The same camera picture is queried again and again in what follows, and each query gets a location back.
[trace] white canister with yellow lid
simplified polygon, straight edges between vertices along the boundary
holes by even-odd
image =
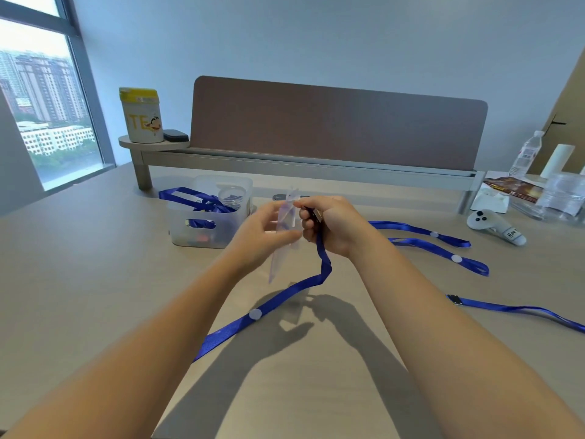
[[[155,89],[121,87],[120,100],[126,118],[128,137],[135,143],[159,143],[165,140]]]

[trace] sky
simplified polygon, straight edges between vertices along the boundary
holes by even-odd
[[[55,0],[6,1],[47,14],[58,15]],[[0,50],[42,52],[47,55],[70,58],[64,35],[7,20],[0,20]]]

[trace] clear plastic badge holder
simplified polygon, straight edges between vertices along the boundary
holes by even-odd
[[[296,207],[292,204],[295,200],[300,199],[301,196],[298,190],[289,191],[287,194],[286,202],[278,210],[278,222],[276,223],[276,232],[288,231],[290,229],[296,229],[300,227],[300,222],[296,221]],[[298,241],[278,248],[272,254],[272,260],[270,262],[270,275],[268,277],[268,283],[272,283],[276,274],[280,270],[280,267],[284,263],[289,250],[298,248]]]

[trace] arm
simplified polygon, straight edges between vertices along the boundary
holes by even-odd
[[[479,325],[345,199],[299,200],[321,211],[327,250],[355,265],[409,373],[449,438],[585,438],[585,426],[515,353]],[[301,211],[303,235],[318,223]]]
[[[282,202],[248,217],[205,273],[171,303],[33,408],[8,439],[149,438],[221,305],[246,274],[299,231],[273,230]]]

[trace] person's right hand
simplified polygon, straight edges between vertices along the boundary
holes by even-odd
[[[323,221],[318,223],[311,219],[311,213],[301,209],[299,216],[303,219],[303,237],[309,242],[317,242],[317,233],[323,225],[325,249],[344,257],[350,257],[361,243],[373,233],[377,234],[368,221],[344,197],[338,195],[314,195],[296,200],[297,208],[318,209]]]

